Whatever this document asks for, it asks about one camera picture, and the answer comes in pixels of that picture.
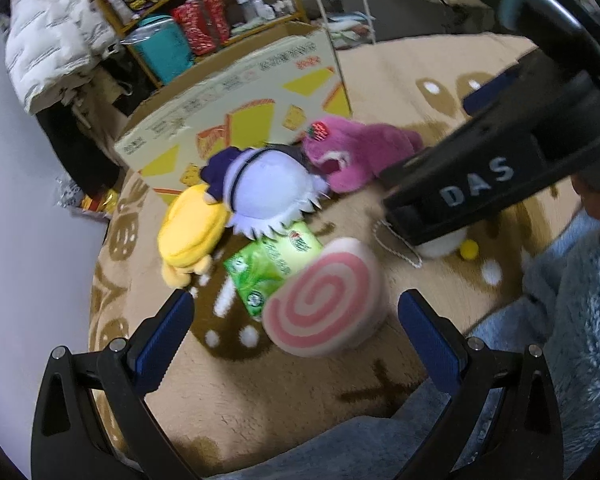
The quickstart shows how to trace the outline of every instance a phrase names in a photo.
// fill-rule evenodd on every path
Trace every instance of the white letter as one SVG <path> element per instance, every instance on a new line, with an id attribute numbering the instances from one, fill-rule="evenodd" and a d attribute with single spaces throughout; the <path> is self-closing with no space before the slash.
<path id="1" fill-rule="evenodd" d="M 497 156 L 496 158 L 491 159 L 491 162 L 489 163 L 489 169 L 491 171 L 494 171 L 495 173 L 502 173 L 496 178 L 498 182 L 506 182 L 513 176 L 513 170 L 509 166 L 504 166 L 506 161 L 507 159 L 503 156 Z"/>
<path id="2" fill-rule="evenodd" d="M 491 189 L 491 186 L 489 186 L 489 184 L 487 184 L 476 173 L 468 173 L 466 176 L 466 180 L 469 183 L 469 191 L 471 191 L 471 196 L 480 195 L 481 189 Z"/>
<path id="3" fill-rule="evenodd" d="M 464 194 L 458 186 L 446 186 L 440 190 L 440 196 L 445 199 L 449 207 L 460 205 L 464 202 Z"/>

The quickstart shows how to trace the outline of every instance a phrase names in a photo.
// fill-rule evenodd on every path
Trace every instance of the yellow plush toy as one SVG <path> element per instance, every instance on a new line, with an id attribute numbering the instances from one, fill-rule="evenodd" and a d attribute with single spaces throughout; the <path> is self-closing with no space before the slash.
<path id="1" fill-rule="evenodd" d="M 224 232 L 229 212 L 222 202 L 204 200 L 207 184 L 197 184 L 174 200 L 158 232 L 162 278 L 175 288 L 191 282 L 191 273 L 204 274 L 213 263 L 210 256 Z"/>

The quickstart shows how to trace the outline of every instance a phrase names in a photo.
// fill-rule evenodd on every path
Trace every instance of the pink spiral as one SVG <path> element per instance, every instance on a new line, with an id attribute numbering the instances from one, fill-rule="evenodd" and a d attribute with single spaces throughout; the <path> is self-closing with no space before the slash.
<path id="1" fill-rule="evenodd" d="M 325 254 L 267 302 L 265 330 L 279 346 L 308 349 L 354 330 L 365 317 L 372 277 L 355 254 Z"/>

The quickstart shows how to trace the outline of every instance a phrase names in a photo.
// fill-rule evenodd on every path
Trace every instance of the beige patterned blanket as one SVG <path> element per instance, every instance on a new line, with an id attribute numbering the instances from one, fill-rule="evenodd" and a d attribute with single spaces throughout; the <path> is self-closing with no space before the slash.
<path id="1" fill-rule="evenodd" d="M 460 99 L 530 47 L 490 34 L 438 36 L 339 56 L 357 120 L 405 126 L 433 144 L 465 120 Z M 520 293 L 526 261 L 565 227 L 577 204 L 570 184 L 560 183 L 472 226 L 478 260 L 452 255 L 415 269 L 373 240 L 381 196 L 372 184 L 334 198 L 308 223 L 323 244 L 342 236 L 366 242 L 382 263 L 394 304 L 403 290 L 417 287 L 463 331 Z M 91 349 L 130 335 L 170 294 L 155 241 L 165 208 L 137 175 L 128 178 L 94 274 Z M 331 358 L 298 358 L 271 345 L 221 265 L 245 244 L 227 234 L 218 245 L 215 270 L 193 288 L 190 333 L 160 389 L 146 398 L 201 475 L 270 458 L 352 416 L 390 415 L 424 378 L 395 317 L 359 348 Z M 102 396 L 97 404 L 114 443 L 124 447 Z"/>

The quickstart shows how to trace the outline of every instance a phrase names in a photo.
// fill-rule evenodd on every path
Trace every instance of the cardboard box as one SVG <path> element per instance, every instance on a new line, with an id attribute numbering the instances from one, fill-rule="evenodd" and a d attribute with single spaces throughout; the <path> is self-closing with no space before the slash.
<path id="1" fill-rule="evenodd" d="M 324 114 L 350 116 L 328 33 L 288 22 L 190 68 L 129 117 L 116 151 L 170 203 L 213 154 L 290 144 Z"/>

